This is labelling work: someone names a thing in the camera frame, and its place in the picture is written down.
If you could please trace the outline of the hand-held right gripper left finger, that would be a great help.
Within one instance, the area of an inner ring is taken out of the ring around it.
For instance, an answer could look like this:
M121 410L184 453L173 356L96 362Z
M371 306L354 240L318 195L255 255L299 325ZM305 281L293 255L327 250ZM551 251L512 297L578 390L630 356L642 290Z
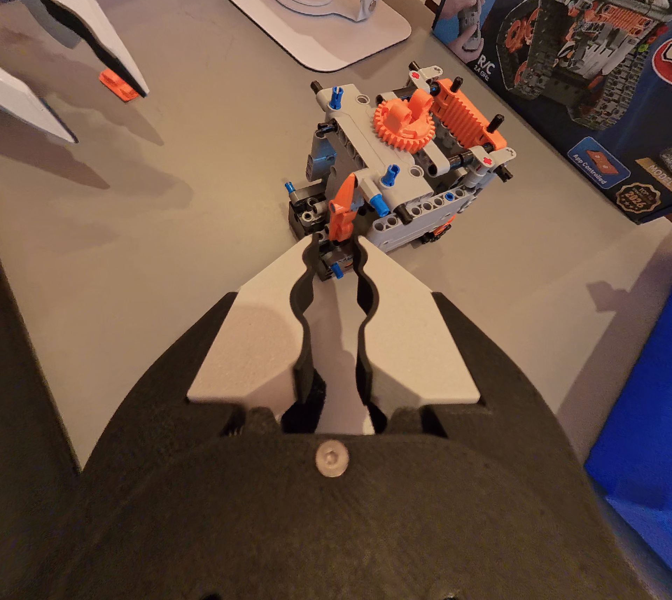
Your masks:
M240 288L189 401L263 406L277 416L308 401L315 370L305 311L318 256L319 237L304 237Z

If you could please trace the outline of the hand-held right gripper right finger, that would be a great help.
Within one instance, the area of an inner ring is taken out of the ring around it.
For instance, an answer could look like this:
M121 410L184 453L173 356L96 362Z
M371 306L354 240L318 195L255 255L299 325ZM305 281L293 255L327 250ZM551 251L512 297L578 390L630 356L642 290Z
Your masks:
M365 237L354 245L358 330L356 383L374 423L401 407L473 404L480 392L432 291Z

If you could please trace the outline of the orange brick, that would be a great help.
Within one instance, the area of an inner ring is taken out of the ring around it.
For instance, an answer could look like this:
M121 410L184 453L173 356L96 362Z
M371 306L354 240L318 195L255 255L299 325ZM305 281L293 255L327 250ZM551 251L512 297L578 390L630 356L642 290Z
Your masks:
M124 103L140 97L140 94L130 84L109 68L99 74L99 81Z

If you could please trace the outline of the orange grey claw assembly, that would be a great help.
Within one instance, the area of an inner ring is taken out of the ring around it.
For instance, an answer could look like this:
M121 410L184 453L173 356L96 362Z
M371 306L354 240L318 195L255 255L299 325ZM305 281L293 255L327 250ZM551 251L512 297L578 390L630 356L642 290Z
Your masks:
M380 187L369 170L358 170L355 173L350 173L341 184L335 198L329 202L331 216L329 239L332 242L347 241L352 235L352 222L357 214L357 210L352 208L352 203L355 189L359 185L362 186L360 191L365 201L376 210L380 217L387 216L391 212L382 198Z

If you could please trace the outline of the grey orange toy robot model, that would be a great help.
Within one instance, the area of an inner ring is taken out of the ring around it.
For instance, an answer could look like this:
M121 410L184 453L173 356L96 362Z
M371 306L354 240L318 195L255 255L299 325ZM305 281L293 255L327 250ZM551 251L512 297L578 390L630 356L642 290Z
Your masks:
M308 184L286 183L290 226L298 239L316 234L323 281L340 278L353 262L352 241L364 236L382 252L419 240L435 242L497 176L512 178L515 159L498 128L437 66L411 63L406 86L370 99L355 85L310 85L324 110L307 157ZM390 214L380 217L356 187L357 210L347 241L329 239L329 202L350 173L369 170Z

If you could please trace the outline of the blue storage bin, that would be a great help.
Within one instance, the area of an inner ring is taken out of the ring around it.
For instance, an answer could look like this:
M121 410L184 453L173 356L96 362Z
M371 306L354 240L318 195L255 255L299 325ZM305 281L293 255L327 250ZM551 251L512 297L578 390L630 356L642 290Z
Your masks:
M670 568L670 298L584 466L606 501Z

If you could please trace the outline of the dark blue robot kit box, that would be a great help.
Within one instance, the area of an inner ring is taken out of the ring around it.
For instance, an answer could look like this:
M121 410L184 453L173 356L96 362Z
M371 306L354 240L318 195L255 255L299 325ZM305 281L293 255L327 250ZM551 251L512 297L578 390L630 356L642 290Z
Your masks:
M441 0L433 33L629 219L671 215L671 0Z

